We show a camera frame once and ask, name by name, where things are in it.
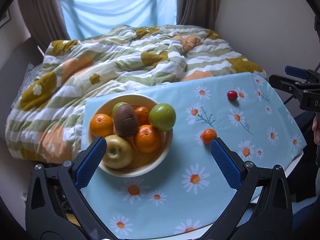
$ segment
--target fruit bowl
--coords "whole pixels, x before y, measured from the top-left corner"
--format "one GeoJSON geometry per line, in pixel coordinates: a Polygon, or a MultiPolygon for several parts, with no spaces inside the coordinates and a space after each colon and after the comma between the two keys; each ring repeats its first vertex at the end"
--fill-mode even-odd
{"type": "MultiPolygon", "coordinates": [[[[138,108],[139,106],[144,106],[151,110],[155,105],[158,104],[155,100],[138,94],[126,94],[115,97],[110,101],[103,104],[95,113],[96,114],[108,114],[112,115],[112,109],[115,104],[124,102],[130,104],[134,109],[138,108]]],[[[128,138],[127,140],[131,143],[134,148],[134,155],[133,161],[123,169],[112,169],[105,165],[104,161],[102,160],[99,164],[99,168],[103,171],[112,174],[118,177],[136,177],[142,174],[145,174],[158,166],[166,157],[169,152],[171,141],[172,141],[172,129],[168,132],[161,132],[162,136],[162,145],[161,148],[155,152],[150,154],[141,153],[139,152],[136,147],[134,146],[133,139],[128,138]]],[[[87,128],[87,135],[86,141],[87,145],[92,143],[94,137],[90,133],[90,128],[87,128]]]]}

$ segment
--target person's hand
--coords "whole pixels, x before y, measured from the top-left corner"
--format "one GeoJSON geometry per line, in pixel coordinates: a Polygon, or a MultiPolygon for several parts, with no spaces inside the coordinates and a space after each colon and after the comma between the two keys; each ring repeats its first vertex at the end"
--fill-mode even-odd
{"type": "Polygon", "coordinates": [[[315,142],[316,145],[320,145],[320,130],[318,129],[318,120],[316,116],[313,119],[312,130],[313,130],[313,141],[315,142]]]}

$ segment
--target light blue tablecloth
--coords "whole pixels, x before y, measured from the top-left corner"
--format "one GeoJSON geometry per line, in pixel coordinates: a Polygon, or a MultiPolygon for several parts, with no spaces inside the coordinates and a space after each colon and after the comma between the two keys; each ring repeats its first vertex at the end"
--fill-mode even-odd
{"type": "MultiPolygon", "coordinates": [[[[164,161],[143,176],[124,179],[97,169],[83,194],[119,238],[146,239],[172,236],[213,223],[235,194],[224,179],[209,148],[200,140],[213,128],[243,160],[258,167],[287,168],[305,147],[305,140],[277,93],[259,76],[250,73],[166,84],[134,91],[177,113],[170,152],[164,161]],[[230,102],[227,92],[238,92],[230,102]],[[139,195],[130,195],[130,185],[139,195]]],[[[82,149],[94,112],[112,94],[87,102],[82,149]]]]}

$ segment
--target green apple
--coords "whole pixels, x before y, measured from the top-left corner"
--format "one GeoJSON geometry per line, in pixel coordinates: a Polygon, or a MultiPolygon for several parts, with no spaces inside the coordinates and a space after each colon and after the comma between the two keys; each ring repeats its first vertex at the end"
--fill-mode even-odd
{"type": "Polygon", "coordinates": [[[169,104],[158,104],[149,113],[149,123],[161,132],[171,130],[175,122],[176,112],[169,104]]]}
{"type": "Polygon", "coordinates": [[[114,106],[113,109],[112,109],[112,117],[115,116],[115,112],[116,112],[116,110],[119,108],[119,106],[121,106],[121,105],[123,105],[123,104],[126,104],[126,103],[125,103],[125,102],[120,102],[120,103],[115,104],[115,106],[114,106]]]}
{"type": "Polygon", "coordinates": [[[133,160],[131,144],[120,136],[114,134],[106,137],[107,151],[102,161],[113,169],[122,169],[133,160]]]}

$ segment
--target brown curtain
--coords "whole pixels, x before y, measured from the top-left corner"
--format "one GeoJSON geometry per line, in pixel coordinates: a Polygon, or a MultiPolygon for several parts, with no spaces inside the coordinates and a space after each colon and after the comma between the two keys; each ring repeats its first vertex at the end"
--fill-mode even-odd
{"type": "Polygon", "coordinates": [[[177,24],[214,30],[218,0],[177,0],[177,24]]]}
{"type": "Polygon", "coordinates": [[[69,40],[59,0],[18,0],[31,37],[45,52],[52,41],[69,40]]]}

